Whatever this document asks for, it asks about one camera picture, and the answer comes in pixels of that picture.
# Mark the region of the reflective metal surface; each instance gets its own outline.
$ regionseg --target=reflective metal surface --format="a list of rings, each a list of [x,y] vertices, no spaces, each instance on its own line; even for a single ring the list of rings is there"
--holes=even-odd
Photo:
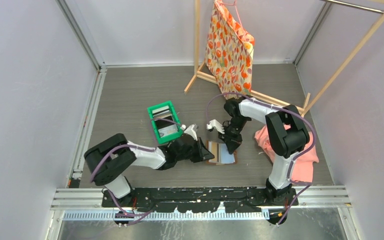
[[[337,208],[293,208],[279,228],[265,220],[63,221],[60,240],[344,240]]]

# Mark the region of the folded clothing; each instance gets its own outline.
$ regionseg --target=folded clothing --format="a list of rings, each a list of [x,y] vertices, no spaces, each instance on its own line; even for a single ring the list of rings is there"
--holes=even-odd
[[[284,125],[285,129],[289,129],[289,125]],[[304,149],[308,149],[313,142],[313,135],[311,132],[308,133],[310,141],[305,145]],[[263,151],[268,155],[271,162],[275,160],[275,151],[270,145],[269,132],[267,126],[264,126],[261,130],[255,133],[255,140]],[[319,158],[317,157],[316,148],[313,147],[310,151],[299,156],[295,160],[295,166],[292,170],[291,179],[296,182],[309,182],[313,181],[313,162],[318,163]]]

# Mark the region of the floral fabric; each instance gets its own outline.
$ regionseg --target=floral fabric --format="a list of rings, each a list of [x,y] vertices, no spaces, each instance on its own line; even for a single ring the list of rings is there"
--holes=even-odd
[[[222,93],[250,94],[254,43],[254,37],[233,19],[223,2],[214,0],[205,63]]]

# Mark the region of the gray wall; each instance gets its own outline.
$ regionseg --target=gray wall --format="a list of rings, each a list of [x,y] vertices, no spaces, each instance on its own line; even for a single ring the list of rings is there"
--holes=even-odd
[[[0,0],[0,240],[43,239],[95,78],[54,0]]]
[[[194,60],[195,0],[67,1],[89,42],[99,51],[96,55],[108,65]],[[203,59],[214,1],[200,2],[199,49]],[[323,2],[238,0],[237,5],[243,26],[255,38],[254,62],[282,63],[295,59]],[[228,9],[237,19],[235,8]]]
[[[334,6],[298,66],[316,94],[378,15]],[[345,184],[363,239],[384,239],[384,24],[311,109],[334,181]]]

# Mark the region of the green frame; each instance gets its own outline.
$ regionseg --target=green frame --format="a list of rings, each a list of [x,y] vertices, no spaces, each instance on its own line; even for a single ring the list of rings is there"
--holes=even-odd
[[[163,103],[160,103],[160,104],[157,104],[157,105],[154,105],[154,106],[150,106],[148,107],[148,114],[149,114],[149,119],[153,119],[153,114],[152,114],[152,111],[153,110],[156,110],[156,109],[159,109],[159,108],[162,108],[162,107],[165,107],[165,106],[168,106],[168,109],[170,110],[172,116],[173,116],[173,120],[178,123],[178,124],[181,124],[180,123],[180,120],[176,114],[176,110],[175,110],[175,107],[173,106],[173,103],[172,101],[166,101],[166,102],[163,102]],[[152,123],[152,128],[153,128],[153,131],[154,131],[154,134],[156,136],[156,140],[159,144],[165,144],[167,142],[170,142],[174,139],[177,139],[178,137],[180,137],[182,134],[183,134],[183,130],[180,128],[179,125],[177,125],[177,130],[178,132],[176,133],[173,133],[173,134],[170,134],[168,136],[163,136],[163,137],[160,137],[160,134],[158,132],[158,129],[157,129],[157,126],[155,124],[155,121],[151,121]]]

